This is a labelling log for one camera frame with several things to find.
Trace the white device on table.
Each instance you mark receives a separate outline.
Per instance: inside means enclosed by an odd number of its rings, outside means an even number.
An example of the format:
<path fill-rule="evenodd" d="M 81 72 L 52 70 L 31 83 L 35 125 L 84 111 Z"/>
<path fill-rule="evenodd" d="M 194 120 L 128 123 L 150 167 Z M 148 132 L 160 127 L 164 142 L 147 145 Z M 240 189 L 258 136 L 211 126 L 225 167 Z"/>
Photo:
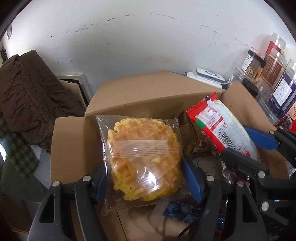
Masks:
<path fill-rule="evenodd" d="M 202 68 L 188 71 L 185 73 L 185 76 L 219 89 L 223 89 L 230 82 L 230 80 L 226 80 L 222 75 Z"/>

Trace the red gold snack bag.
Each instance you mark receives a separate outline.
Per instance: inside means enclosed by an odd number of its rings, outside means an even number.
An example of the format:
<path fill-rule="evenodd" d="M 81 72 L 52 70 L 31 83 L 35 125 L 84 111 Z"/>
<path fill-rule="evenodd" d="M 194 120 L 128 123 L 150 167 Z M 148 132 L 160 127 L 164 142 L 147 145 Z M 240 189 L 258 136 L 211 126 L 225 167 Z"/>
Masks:
<path fill-rule="evenodd" d="M 226 167 L 222 160 L 218 161 L 218 177 L 222 185 L 222 200 L 220 212 L 222 214 L 226 214 L 228 196 L 232 192 L 234 185 L 238 181 L 238 177 L 232 170 Z"/>

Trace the plaid green cloth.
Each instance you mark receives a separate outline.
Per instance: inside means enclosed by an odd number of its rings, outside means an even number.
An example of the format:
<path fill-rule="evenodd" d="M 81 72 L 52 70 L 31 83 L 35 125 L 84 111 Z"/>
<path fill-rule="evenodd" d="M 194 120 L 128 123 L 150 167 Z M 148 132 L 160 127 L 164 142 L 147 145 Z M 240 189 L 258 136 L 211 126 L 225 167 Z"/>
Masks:
<path fill-rule="evenodd" d="M 3 113 L 1 113 L 1 145 L 6 151 L 6 160 L 12 163 L 22 178 L 29 179 L 36 171 L 39 161 L 22 135 L 11 132 Z"/>

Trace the brown jacket on chair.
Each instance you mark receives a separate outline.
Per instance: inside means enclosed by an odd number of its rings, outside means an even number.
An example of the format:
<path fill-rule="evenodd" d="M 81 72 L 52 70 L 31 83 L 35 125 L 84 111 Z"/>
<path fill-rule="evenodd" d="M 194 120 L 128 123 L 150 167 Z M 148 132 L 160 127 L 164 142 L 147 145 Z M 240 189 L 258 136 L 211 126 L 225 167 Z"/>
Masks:
<path fill-rule="evenodd" d="M 31 145 L 44 145 L 57 118 L 81 117 L 85 108 L 32 50 L 1 66 L 1 112 L 11 132 Z"/>

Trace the brown label jar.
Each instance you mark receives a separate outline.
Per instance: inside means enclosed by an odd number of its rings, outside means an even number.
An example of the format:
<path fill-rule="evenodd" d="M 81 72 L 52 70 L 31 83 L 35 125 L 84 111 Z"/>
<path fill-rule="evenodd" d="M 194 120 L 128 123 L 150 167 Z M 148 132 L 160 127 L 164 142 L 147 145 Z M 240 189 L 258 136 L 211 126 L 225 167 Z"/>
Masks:
<path fill-rule="evenodd" d="M 281 73 L 283 73 L 286 65 L 287 61 L 285 57 L 281 54 L 281 52 L 273 48 L 266 59 L 260 77 L 272 87 Z"/>

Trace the wall picture frame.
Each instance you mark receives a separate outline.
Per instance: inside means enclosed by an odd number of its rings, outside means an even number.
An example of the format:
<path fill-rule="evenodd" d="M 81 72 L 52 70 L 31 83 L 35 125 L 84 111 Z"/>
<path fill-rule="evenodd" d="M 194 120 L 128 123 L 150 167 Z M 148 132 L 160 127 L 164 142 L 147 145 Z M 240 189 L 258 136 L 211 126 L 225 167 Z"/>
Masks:
<path fill-rule="evenodd" d="M 9 25 L 6 33 L 7 33 L 7 37 L 8 37 L 8 40 L 9 40 L 11 38 L 11 36 L 12 36 L 12 33 L 13 33 L 12 25 Z"/>

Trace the waffle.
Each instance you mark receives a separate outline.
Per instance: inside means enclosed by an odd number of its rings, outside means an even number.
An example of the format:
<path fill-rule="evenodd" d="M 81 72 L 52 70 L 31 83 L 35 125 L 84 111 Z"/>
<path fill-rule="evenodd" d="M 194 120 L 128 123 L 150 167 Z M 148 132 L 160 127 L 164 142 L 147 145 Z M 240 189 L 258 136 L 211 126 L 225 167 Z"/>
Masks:
<path fill-rule="evenodd" d="M 176 118 L 96 115 L 107 187 L 102 215 L 190 196 Z"/>

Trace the blue cookie tube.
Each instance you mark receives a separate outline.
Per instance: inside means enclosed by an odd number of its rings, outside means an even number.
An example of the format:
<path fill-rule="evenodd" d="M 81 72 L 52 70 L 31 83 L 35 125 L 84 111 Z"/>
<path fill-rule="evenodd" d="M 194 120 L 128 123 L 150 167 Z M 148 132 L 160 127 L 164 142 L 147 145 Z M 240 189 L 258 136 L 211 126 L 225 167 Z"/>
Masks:
<path fill-rule="evenodd" d="M 162 216 L 188 224 L 199 222 L 202 214 L 199 207 L 176 201 L 169 201 L 162 212 Z"/>

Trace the nutritious cereal bag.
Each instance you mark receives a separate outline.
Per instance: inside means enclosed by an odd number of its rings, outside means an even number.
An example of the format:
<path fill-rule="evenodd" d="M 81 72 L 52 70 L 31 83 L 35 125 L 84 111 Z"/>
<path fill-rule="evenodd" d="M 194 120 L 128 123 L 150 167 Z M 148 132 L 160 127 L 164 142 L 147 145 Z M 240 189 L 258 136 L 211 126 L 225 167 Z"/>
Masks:
<path fill-rule="evenodd" d="M 193 134 L 193 140 L 185 148 L 185 154 L 207 153 L 218 155 L 216 146 L 210 141 L 205 132 L 194 122 L 189 124 L 190 133 Z"/>

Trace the brown cardboard box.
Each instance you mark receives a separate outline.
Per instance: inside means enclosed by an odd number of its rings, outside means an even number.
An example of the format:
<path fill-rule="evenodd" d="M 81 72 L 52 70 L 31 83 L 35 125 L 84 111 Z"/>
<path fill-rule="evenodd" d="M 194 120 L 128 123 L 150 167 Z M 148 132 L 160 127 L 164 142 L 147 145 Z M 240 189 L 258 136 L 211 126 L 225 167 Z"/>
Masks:
<path fill-rule="evenodd" d="M 256 100 L 238 81 L 228 90 L 176 73 L 161 71 L 102 83 L 84 117 L 57 118 L 51 146 L 51 181 L 78 181 L 103 164 L 102 142 L 95 115 L 138 118 L 177 118 L 194 104 L 217 92 L 220 100 L 242 125 L 269 132 L 272 125 Z M 261 161 L 275 178 L 288 179 L 285 158 L 277 151 L 258 147 Z M 109 240 L 176 240 L 187 226 L 153 213 L 154 206 L 123 209 L 108 216 L 97 213 Z"/>

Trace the red white snack packet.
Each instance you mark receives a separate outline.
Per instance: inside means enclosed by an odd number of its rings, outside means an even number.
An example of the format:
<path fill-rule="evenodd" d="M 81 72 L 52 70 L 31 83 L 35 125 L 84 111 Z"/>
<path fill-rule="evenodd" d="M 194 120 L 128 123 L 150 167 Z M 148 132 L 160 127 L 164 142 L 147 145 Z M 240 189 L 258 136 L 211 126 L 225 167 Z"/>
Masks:
<path fill-rule="evenodd" d="M 187 109 L 186 114 L 219 152 L 231 148 L 256 161 L 259 160 L 255 143 L 216 92 Z"/>

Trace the black label nut jar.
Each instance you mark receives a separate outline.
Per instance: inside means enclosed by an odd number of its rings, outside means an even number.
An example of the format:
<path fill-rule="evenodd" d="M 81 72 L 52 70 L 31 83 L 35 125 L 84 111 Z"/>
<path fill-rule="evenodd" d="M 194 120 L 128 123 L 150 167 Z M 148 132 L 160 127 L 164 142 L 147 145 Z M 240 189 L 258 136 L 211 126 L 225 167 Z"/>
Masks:
<path fill-rule="evenodd" d="M 264 59 L 261 54 L 256 49 L 249 48 L 241 68 L 247 76 L 254 79 L 262 68 L 263 63 Z"/>

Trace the clear jar brown contents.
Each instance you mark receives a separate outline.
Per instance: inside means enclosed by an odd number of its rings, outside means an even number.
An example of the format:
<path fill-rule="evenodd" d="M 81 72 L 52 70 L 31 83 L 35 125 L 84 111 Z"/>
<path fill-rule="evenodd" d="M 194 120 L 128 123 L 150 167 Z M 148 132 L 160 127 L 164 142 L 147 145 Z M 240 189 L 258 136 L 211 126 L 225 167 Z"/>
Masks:
<path fill-rule="evenodd" d="M 248 92 L 256 98 L 259 94 L 258 87 L 255 85 L 255 81 L 253 78 L 249 77 L 240 66 L 236 66 L 230 78 L 230 83 L 239 81 Z"/>

